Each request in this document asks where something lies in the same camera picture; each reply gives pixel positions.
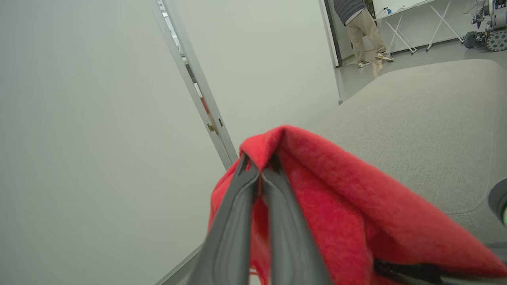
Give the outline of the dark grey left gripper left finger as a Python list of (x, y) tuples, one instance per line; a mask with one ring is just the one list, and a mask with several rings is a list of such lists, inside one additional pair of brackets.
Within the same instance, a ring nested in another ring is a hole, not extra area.
[(248, 285), (258, 180), (257, 166), (242, 154), (188, 279), (190, 285)]

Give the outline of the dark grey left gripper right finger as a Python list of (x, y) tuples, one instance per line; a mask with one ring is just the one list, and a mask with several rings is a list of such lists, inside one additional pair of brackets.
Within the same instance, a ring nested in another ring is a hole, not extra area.
[(268, 208), (272, 285), (331, 285), (332, 279), (278, 158), (261, 172)]

